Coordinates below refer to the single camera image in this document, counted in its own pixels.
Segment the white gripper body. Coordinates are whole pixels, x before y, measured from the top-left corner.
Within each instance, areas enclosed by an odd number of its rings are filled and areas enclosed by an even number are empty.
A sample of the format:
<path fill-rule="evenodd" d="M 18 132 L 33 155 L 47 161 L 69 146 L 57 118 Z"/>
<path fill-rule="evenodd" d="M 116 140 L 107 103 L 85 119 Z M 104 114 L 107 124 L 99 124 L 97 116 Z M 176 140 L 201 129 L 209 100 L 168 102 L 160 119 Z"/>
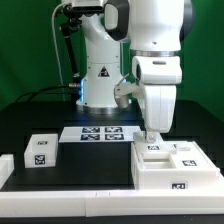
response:
<path fill-rule="evenodd" d="M 180 58 L 134 56 L 132 74 L 143 94 L 138 102 L 146 130 L 167 133 L 173 121 L 176 85 L 182 81 Z"/>

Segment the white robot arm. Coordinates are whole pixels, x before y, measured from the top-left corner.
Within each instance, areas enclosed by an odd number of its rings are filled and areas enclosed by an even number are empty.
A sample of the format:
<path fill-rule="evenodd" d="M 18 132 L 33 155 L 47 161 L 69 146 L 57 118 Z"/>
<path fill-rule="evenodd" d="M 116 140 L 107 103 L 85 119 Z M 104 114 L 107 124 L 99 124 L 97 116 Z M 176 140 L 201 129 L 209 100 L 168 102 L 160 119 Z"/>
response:
<path fill-rule="evenodd" d="M 111 112 L 137 99 L 145 130 L 136 142 L 153 142 L 172 125 L 176 85 L 182 81 L 181 41 L 193 23 L 191 0 L 87 0 L 101 16 L 84 17 L 87 74 L 78 105 Z"/>

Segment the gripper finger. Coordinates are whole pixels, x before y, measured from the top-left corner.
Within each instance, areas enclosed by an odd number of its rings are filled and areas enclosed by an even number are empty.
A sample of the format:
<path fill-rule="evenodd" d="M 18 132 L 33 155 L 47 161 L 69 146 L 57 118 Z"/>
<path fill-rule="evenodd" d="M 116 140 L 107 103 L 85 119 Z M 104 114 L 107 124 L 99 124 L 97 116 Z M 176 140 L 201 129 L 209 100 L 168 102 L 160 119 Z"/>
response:
<path fill-rule="evenodd" d="M 148 143 L 154 143 L 157 139 L 156 133 L 155 132 L 145 132 L 145 139 Z"/>

